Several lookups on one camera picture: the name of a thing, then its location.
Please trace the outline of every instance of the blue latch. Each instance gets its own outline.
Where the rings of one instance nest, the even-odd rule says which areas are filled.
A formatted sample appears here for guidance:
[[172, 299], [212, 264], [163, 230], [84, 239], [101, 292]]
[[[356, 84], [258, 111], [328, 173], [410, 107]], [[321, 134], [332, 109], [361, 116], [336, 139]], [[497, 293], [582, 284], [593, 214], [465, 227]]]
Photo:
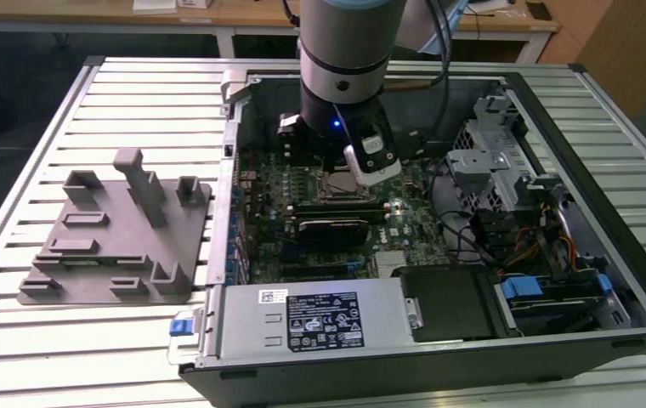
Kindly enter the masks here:
[[172, 337], [177, 336], [192, 336], [193, 333], [193, 319], [176, 319], [172, 321], [169, 326], [169, 335]]
[[604, 274], [597, 274], [597, 283], [600, 284], [601, 289], [604, 290], [605, 293], [610, 293], [613, 290], [613, 283], [610, 282], [610, 279], [608, 279], [608, 276]]
[[505, 298], [542, 295], [542, 288], [534, 276], [516, 276], [502, 282], [502, 293]]

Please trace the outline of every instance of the slotted aluminum surface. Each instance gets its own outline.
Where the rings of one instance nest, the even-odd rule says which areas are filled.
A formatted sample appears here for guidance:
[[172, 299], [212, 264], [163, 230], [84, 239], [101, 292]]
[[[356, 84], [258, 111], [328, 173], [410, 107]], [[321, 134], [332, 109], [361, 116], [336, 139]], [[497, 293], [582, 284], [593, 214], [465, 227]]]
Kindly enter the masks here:
[[[85, 67], [0, 212], [0, 407], [209, 406], [167, 362], [171, 317], [184, 306], [23, 306], [19, 283], [49, 232], [72, 169], [120, 179], [117, 147], [139, 146], [160, 178], [196, 175], [217, 187], [226, 69], [296, 70], [293, 61], [108, 58]], [[457, 64], [456, 71], [518, 71], [646, 248], [646, 141], [597, 88], [558, 65]], [[392, 63], [390, 71], [437, 72]], [[542, 146], [536, 155], [552, 168]], [[205, 231], [211, 238], [215, 231]], [[204, 282], [203, 242], [196, 283]], [[314, 406], [646, 406], [646, 356], [614, 361], [577, 378]]]

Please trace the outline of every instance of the power supply label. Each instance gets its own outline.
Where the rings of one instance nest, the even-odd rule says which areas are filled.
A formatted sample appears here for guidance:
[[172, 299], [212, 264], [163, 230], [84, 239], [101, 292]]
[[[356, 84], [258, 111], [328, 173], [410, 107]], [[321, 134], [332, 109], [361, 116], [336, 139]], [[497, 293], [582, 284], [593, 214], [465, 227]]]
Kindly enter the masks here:
[[364, 347], [356, 292], [289, 296], [288, 348], [304, 351]]

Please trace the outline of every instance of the wooden table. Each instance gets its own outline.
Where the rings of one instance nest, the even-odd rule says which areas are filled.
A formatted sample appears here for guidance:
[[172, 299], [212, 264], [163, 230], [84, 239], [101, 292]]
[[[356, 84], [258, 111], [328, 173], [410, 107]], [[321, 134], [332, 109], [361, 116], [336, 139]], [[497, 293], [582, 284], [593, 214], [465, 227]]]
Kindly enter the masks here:
[[[208, 9], [179, 8], [175, 14], [135, 15], [133, 0], [0, 0], [0, 31], [140, 34], [212, 34], [222, 58], [234, 58], [236, 35], [297, 35], [278, 0], [216, 0]], [[514, 7], [525, 9], [524, 0]], [[456, 39], [526, 43], [517, 62], [534, 63], [554, 21], [465, 15]]]

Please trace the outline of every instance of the motherboard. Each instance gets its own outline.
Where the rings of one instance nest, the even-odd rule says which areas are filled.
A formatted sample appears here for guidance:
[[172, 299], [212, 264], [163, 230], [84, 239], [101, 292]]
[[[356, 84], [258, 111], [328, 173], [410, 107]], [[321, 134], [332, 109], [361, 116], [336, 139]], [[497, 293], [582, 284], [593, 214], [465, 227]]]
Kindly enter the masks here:
[[389, 277], [402, 266], [449, 263], [425, 194], [428, 160], [370, 188], [345, 167], [328, 173], [252, 152], [248, 163], [250, 283]]

